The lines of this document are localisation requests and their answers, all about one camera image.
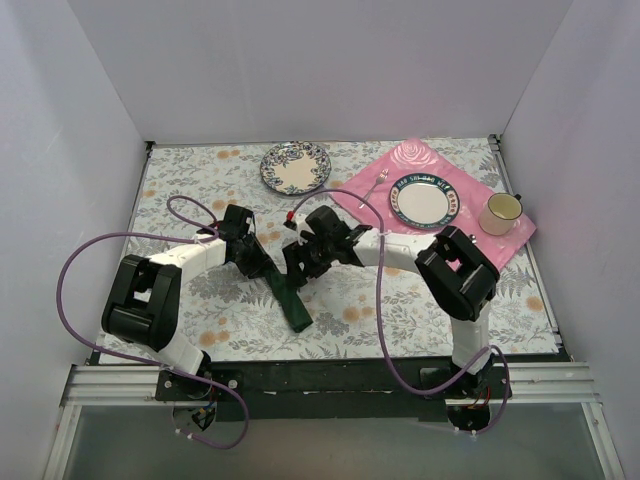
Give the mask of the dark green cloth napkin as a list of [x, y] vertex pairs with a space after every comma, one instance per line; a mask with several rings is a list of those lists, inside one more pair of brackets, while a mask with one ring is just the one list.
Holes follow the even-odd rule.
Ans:
[[287, 283], [286, 277], [277, 268], [267, 270], [265, 280], [295, 333], [301, 333], [312, 325], [313, 320], [296, 289]]

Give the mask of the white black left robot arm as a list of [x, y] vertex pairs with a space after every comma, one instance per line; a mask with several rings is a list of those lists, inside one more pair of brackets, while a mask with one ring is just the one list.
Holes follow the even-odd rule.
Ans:
[[221, 221], [190, 242], [148, 257], [127, 255], [116, 272], [103, 311], [102, 329], [145, 350], [162, 365], [182, 371], [178, 387], [193, 400], [213, 386], [201, 365], [205, 353], [179, 332], [181, 288], [207, 271], [229, 262], [255, 278], [272, 264], [255, 233], [254, 213], [229, 206]]

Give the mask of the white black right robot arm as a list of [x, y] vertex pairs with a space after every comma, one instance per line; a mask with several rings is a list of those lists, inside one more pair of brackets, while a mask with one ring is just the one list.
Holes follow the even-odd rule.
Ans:
[[283, 249], [288, 280], [296, 287], [323, 275], [335, 262], [375, 267], [380, 274], [389, 267], [421, 276], [437, 305], [449, 316], [451, 365], [455, 370], [449, 380], [426, 390], [404, 381], [384, 338], [382, 278], [378, 277], [378, 338], [390, 373], [403, 389], [414, 395], [434, 396], [454, 385], [460, 395], [469, 398], [486, 389], [486, 367], [491, 364], [488, 313], [500, 274], [461, 229], [447, 226], [434, 235], [411, 235], [388, 232], [382, 226], [350, 227], [325, 205], [308, 215], [290, 211], [284, 225], [297, 234], [297, 240]]

